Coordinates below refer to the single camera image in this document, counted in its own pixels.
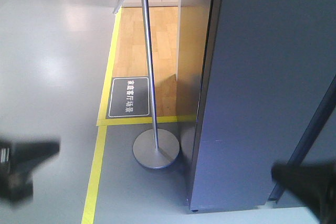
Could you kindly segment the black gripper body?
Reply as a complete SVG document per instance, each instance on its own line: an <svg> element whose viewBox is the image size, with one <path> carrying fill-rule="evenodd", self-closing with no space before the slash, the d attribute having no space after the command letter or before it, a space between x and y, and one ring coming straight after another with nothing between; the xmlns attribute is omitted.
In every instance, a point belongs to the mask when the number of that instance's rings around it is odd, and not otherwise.
<svg viewBox="0 0 336 224"><path fill-rule="evenodd" d="M28 171L18 167L15 144L1 141L1 198L19 203L32 198L33 182Z"/></svg>

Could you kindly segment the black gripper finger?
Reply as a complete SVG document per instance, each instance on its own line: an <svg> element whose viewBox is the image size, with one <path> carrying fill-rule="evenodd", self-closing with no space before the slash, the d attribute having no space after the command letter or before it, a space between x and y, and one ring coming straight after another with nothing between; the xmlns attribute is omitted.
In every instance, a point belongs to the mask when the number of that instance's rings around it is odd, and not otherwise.
<svg viewBox="0 0 336 224"><path fill-rule="evenodd" d="M272 179L304 203L320 223L335 223L335 162L275 163Z"/></svg>
<svg viewBox="0 0 336 224"><path fill-rule="evenodd" d="M60 151L60 140L17 142L12 145L12 172L29 173Z"/></svg>

